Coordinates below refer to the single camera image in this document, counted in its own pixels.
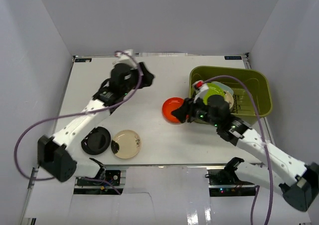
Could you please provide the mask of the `lime green round plate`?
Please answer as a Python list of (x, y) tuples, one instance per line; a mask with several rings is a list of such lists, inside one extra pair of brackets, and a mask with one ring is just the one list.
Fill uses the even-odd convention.
[(225, 98), (224, 91), (218, 85), (216, 85), (212, 82), (207, 83), (206, 85), (208, 86), (208, 90), (203, 97), (203, 103), (205, 105), (208, 104), (208, 102), (207, 102), (208, 98), (212, 95), (220, 95), (220, 96), (222, 96), (223, 99)]

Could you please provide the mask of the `cream floral plate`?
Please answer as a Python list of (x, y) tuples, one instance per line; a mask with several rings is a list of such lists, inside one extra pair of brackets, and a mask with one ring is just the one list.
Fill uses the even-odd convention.
[(232, 112), (234, 108), (234, 98), (229, 91), (224, 91), (224, 99), (229, 104), (229, 109)]

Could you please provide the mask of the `light blue rectangular dish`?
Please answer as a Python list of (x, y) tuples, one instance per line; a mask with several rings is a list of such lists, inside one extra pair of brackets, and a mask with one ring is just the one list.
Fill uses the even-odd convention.
[(227, 91), (231, 94), (231, 96), (234, 95), (234, 91), (227, 85), (221, 83), (221, 82), (218, 82), (218, 81), (213, 81), (213, 83), (217, 86), (219, 86), (223, 91)]

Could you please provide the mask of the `cream plate with black patch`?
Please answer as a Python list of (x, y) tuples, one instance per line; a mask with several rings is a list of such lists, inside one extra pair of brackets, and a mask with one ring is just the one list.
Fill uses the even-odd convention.
[(130, 159), (139, 153), (142, 140), (138, 133), (133, 130), (118, 132), (111, 141), (113, 154), (120, 159)]

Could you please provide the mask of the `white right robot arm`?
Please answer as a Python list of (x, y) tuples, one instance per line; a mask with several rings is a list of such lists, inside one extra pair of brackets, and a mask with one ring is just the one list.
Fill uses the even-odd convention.
[(171, 114), (181, 123), (201, 120), (215, 126), (217, 134), (224, 141), (248, 152), (266, 165), (262, 169), (235, 157), (224, 169), (228, 183), (235, 185), (245, 181), (273, 189), (300, 212), (306, 212), (319, 195), (318, 164), (312, 162), (308, 165), (265, 141), (247, 122), (231, 114), (222, 96), (210, 96), (207, 104), (201, 98), (186, 98)]

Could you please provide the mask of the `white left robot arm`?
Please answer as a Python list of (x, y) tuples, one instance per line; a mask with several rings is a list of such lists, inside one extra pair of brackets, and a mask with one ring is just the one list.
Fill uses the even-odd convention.
[(115, 64), (110, 78), (101, 84), (80, 116), (51, 137), (43, 135), (39, 138), (39, 166), (60, 182), (65, 182), (71, 177), (88, 177), (93, 184), (103, 183), (104, 164), (93, 156), (103, 153), (106, 147), (98, 152), (85, 149), (89, 155), (85, 159), (77, 159), (75, 152), (78, 148), (83, 148), (85, 141), (102, 136), (106, 137), (105, 145), (109, 146), (110, 133), (107, 129), (99, 127), (99, 124), (123, 103), (130, 91), (151, 86), (154, 78), (143, 62), (140, 62), (137, 68), (125, 63)]

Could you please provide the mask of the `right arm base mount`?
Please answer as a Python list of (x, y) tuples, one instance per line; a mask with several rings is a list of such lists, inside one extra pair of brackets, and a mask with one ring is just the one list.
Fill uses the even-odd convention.
[(234, 157), (222, 169), (209, 169), (205, 177), (209, 183), (211, 197), (247, 197), (255, 196), (256, 188), (253, 183), (241, 181), (235, 171), (243, 159)]

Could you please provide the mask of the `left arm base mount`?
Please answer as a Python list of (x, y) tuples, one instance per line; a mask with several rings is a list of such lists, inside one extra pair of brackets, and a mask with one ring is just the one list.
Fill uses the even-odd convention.
[(121, 195), (123, 192), (120, 170), (105, 170), (94, 179), (77, 178), (75, 195)]

